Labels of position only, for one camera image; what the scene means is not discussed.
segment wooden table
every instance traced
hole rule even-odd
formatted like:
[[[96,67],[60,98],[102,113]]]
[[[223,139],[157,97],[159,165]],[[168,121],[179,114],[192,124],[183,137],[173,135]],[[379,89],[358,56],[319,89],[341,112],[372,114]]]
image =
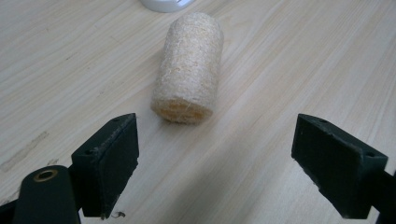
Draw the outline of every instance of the wooden table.
[[[169,24],[202,11],[225,44],[214,115],[149,109]],[[343,220],[290,157],[298,113],[334,123],[396,169],[396,1],[0,1],[0,204],[108,120],[138,116],[139,165],[113,213],[83,223],[374,223]]]

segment cylindrical loofah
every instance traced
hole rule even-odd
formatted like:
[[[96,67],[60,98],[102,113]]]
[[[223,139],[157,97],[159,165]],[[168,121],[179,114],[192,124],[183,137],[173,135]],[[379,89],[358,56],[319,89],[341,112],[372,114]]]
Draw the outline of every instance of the cylindrical loofah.
[[[179,123],[199,123],[213,113],[218,88],[223,33],[205,13],[174,21],[164,46],[151,109]]]

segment screw hole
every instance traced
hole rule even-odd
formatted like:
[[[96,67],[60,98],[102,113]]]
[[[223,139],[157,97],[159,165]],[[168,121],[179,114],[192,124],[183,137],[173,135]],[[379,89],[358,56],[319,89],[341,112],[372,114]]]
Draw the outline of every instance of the screw hole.
[[[34,181],[35,182],[44,182],[44,181],[52,179],[57,174],[58,174],[57,170],[42,171],[42,172],[38,173],[37,175],[35,175]]]
[[[375,154],[373,152],[367,152],[366,156],[368,157],[375,157]]]

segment loofah end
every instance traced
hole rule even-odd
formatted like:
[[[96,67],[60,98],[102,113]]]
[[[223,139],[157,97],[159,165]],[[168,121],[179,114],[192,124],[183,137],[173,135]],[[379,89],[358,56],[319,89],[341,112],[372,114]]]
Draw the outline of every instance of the loofah end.
[[[162,100],[151,104],[151,109],[171,122],[198,124],[209,118],[213,111],[183,99]]]

